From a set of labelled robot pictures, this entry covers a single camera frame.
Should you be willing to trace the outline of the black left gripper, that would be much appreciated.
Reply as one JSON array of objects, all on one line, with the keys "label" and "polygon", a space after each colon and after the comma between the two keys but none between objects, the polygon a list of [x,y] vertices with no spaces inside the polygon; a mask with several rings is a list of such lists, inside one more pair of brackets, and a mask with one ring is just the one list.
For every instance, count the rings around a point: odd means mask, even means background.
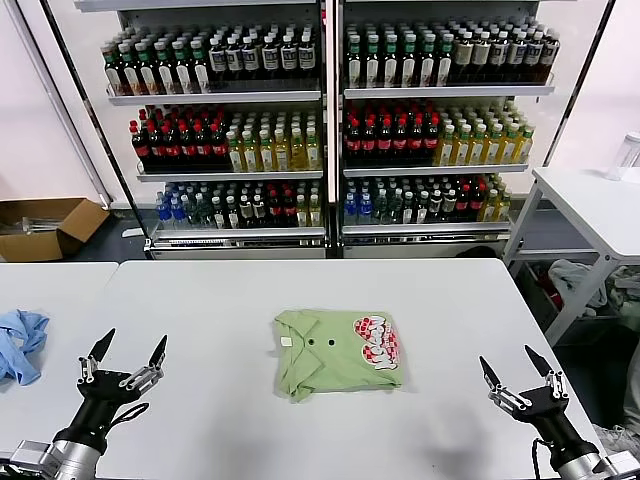
[{"label": "black left gripper", "polygon": [[72,442],[104,453],[107,434],[116,425],[135,419],[149,408],[148,402],[142,402],[116,416],[122,406],[138,401],[164,376],[162,363],[168,336],[162,337],[148,364],[134,373],[98,370],[115,333],[115,328],[109,330],[94,344],[87,356],[78,358],[80,377],[77,383],[83,401],[70,425],[60,430],[53,442]]}]

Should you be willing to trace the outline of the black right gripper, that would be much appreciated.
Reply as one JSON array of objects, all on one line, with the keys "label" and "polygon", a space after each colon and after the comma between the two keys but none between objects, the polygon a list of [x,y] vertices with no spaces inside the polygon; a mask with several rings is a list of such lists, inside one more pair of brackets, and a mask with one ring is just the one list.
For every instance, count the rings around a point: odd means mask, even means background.
[{"label": "black right gripper", "polygon": [[514,418],[517,421],[531,424],[543,441],[551,443],[551,465],[565,465],[584,455],[598,453],[597,447],[578,434],[565,414],[569,393],[564,373],[553,369],[529,345],[525,345],[524,349],[546,386],[521,392],[520,395],[511,392],[501,383],[486,359],[480,356],[483,378],[489,387],[489,399],[503,411],[515,411]]}]

